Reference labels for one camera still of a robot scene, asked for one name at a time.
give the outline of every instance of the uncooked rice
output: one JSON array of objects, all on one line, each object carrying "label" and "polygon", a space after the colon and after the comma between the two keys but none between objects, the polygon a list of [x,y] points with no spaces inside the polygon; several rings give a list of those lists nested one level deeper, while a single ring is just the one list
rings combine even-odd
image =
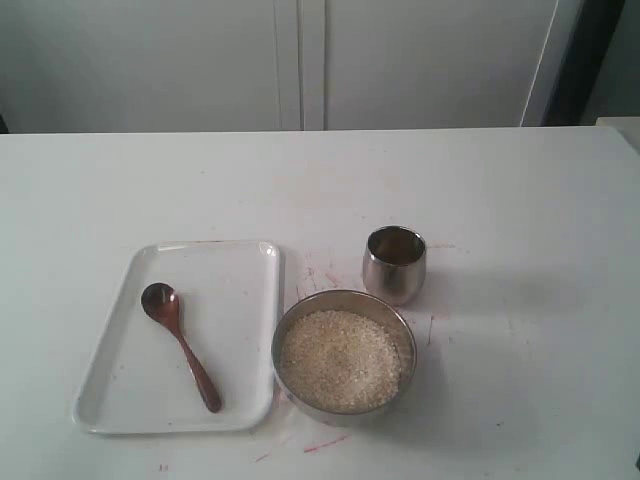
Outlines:
[{"label": "uncooked rice", "polygon": [[384,328],[328,310],[297,320],[282,346],[284,383],[306,403],[338,413],[378,407],[398,392],[400,359]]}]

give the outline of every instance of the stainless steel cup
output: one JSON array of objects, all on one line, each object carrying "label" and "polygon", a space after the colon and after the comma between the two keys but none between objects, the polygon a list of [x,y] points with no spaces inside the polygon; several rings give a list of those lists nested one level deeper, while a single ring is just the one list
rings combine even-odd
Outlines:
[{"label": "stainless steel cup", "polygon": [[367,240],[362,280],[369,293],[391,305],[402,305],[422,288],[427,245],[408,228],[382,227]]}]

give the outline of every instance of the rectangular tray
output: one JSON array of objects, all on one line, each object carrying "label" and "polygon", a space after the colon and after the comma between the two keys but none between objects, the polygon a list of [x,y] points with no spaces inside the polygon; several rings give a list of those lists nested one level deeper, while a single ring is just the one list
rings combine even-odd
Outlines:
[{"label": "rectangular tray", "polygon": [[[135,254],[73,408],[95,433],[250,428],[273,397],[270,344],[279,315],[280,254],[265,241],[148,246]],[[140,295],[163,282],[180,296],[182,330],[220,391],[209,412],[173,336]]]}]

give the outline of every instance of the white cabinet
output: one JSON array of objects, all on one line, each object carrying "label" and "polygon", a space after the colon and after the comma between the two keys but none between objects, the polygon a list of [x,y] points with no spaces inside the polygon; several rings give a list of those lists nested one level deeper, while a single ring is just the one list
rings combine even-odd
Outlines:
[{"label": "white cabinet", "polygon": [[0,2],[15,132],[540,124],[580,0]]}]

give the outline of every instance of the stainless steel bowl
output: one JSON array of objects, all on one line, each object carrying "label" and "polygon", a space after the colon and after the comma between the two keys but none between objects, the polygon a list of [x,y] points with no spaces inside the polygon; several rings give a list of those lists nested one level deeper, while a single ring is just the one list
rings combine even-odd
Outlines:
[{"label": "stainless steel bowl", "polygon": [[[400,383],[398,393],[387,403],[371,410],[355,413],[337,413],[323,410],[300,399],[289,389],[280,374],[280,354],[285,335],[302,317],[316,311],[341,310],[365,316],[381,325],[391,336],[400,357]],[[327,425],[353,426],[366,422],[388,411],[407,390],[416,367],[416,342],[407,322],[388,304],[372,295],[355,290],[329,290],[316,293],[296,303],[284,314],[273,335],[271,359],[276,379],[282,390],[303,413]]]}]

